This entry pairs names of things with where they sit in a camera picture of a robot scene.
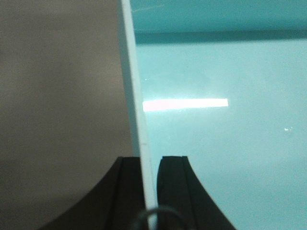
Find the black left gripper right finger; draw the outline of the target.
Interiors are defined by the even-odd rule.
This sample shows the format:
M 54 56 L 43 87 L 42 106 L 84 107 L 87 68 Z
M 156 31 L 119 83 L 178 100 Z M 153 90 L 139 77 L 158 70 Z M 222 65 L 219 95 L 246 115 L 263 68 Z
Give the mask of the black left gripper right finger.
M 204 189 L 186 156 L 164 156 L 157 176 L 159 206 L 175 209 L 189 230 L 234 230 Z

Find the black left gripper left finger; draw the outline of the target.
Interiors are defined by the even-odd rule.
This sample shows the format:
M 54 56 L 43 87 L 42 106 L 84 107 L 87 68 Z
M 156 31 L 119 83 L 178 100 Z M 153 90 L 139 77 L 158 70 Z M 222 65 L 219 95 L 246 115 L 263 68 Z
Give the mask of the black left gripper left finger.
M 144 209 L 140 158 L 118 157 L 85 197 L 42 229 L 128 230 Z

